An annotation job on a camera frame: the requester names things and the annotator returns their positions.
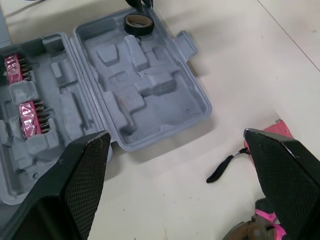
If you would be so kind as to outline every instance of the white table surface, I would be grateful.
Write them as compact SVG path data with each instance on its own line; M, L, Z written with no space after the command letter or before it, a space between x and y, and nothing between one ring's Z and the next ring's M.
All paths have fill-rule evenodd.
M211 118L136 152L114 146L89 239L220 240L263 197L246 156L222 178L206 178L242 147L245 128L282 118L320 158L320 4L317 0L155 0L172 36L187 30L190 65ZM14 43L124 9L125 0L0 0Z

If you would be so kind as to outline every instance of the tool case base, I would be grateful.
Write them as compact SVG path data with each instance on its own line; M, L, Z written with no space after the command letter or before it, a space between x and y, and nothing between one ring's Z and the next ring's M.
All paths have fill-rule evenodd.
M54 33L0 49L18 53L32 70L32 81L9 84L0 76L0 201L21 203L36 181L72 141L108 130L112 142L136 151L211 114L211 105L188 68L197 53L181 31L172 39L152 9L151 35L124 30L130 8L79 25L74 37ZM50 130L26 139L18 104L42 100Z

